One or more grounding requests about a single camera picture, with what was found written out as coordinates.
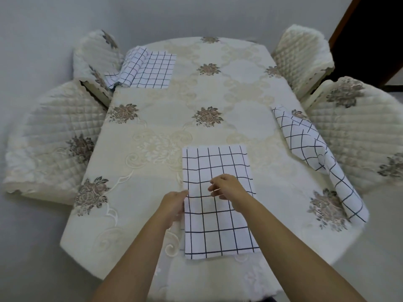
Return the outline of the dark brown wooden door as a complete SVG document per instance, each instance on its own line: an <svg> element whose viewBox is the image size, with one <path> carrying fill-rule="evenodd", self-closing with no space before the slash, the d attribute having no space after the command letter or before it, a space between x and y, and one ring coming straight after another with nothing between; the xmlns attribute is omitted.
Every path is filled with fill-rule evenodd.
<svg viewBox="0 0 403 302"><path fill-rule="evenodd" d="M386 92L403 92L403 0L352 0L330 40L335 69Z"/></svg>

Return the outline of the cream quilted chair cover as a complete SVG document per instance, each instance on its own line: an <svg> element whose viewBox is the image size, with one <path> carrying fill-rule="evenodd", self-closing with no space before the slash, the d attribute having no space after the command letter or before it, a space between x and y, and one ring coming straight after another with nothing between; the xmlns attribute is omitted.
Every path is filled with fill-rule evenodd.
<svg viewBox="0 0 403 302"><path fill-rule="evenodd" d="M403 187L403 104L395 97L344 76L301 105L358 192Z"/></svg>
<svg viewBox="0 0 403 302"><path fill-rule="evenodd" d="M284 78L296 98L303 101L335 69L328 41L315 29L291 25L271 54L275 61L267 72Z"/></svg>
<svg viewBox="0 0 403 302"><path fill-rule="evenodd" d="M101 29L91 31L73 49L73 78L108 108L114 90L108 87L105 74L119 72L123 61L113 36Z"/></svg>
<svg viewBox="0 0 403 302"><path fill-rule="evenodd" d="M72 205L106 113L77 80L39 97L9 134L3 189Z"/></svg>

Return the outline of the cream floral embroidered tablecloth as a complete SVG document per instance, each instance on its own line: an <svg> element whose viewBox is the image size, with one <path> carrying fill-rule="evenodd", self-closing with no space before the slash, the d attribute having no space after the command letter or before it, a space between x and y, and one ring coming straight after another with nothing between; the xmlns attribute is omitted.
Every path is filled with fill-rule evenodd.
<svg viewBox="0 0 403 302"><path fill-rule="evenodd" d="M104 279L157 209L182 190L182 149L244 144L256 198L327 263L363 227L347 218L329 176L294 156L272 108L306 113L267 49L190 37L148 46L176 54L167 89L117 87L61 238L62 249ZM149 299L257 301L282 288L261 253L184 256L184 217L166 231Z"/></svg>

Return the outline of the person's right hand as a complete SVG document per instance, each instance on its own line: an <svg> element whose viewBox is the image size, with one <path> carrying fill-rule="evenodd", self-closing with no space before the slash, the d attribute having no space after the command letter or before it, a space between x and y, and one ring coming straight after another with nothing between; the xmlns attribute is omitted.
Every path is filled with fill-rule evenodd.
<svg viewBox="0 0 403 302"><path fill-rule="evenodd" d="M239 180L230 174L221 174L210 180L208 191L222 191L235 211L243 214L253 197L244 189Z"/></svg>

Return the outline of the crumpled checked white cloth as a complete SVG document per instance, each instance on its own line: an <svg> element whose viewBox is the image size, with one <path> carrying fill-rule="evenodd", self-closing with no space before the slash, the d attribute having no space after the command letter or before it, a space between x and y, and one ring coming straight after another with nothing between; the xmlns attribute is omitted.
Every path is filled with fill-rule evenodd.
<svg viewBox="0 0 403 302"><path fill-rule="evenodd" d="M329 176L348 220L363 227L369 221L369 210L314 124L292 115L284 106L273 107L272 112L290 152L315 171Z"/></svg>

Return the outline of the rolled-edge checked white cloth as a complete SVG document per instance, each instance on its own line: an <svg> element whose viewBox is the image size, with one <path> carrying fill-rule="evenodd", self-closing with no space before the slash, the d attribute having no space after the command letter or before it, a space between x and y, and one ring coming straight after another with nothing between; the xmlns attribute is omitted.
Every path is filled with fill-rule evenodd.
<svg viewBox="0 0 403 302"><path fill-rule="evenodd" d="M136 46L126 53L120 70L105 73L103 80L108 89L116 86L167 89L176 60L175 54Z"/></svg>

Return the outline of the person's left forearm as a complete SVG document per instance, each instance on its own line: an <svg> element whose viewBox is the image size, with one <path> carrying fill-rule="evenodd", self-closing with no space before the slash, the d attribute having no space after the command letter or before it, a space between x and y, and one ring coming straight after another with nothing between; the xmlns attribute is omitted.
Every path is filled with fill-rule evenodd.
<svg viewBox="0 0 403 302"><path fill-rule="evenodd" d="M146 302L168 221L153 214L89 302Z"/></svg>

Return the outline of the person's right forearm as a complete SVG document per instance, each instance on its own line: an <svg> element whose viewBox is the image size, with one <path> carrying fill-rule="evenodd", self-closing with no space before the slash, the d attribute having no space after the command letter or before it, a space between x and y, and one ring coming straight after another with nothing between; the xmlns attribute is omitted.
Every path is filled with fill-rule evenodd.
<svg viewBox="0 0 403 302"><path fill-rule="evenodd" d="M290 302L367 302L256 199L246 194L231 202L245 218Z"/></svg>

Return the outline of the person's left hand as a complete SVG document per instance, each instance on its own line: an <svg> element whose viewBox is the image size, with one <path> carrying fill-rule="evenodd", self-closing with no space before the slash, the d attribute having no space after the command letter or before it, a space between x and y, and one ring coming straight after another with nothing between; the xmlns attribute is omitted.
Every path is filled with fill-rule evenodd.
<svg viewBox="0 0 403 302"><path fill-rule="evenodd" d="M165 229L169 229L174 222L181 221L184 214L184 200L175 200L174 194L169 192L164 195L156 211L157 218Z"/></svg>

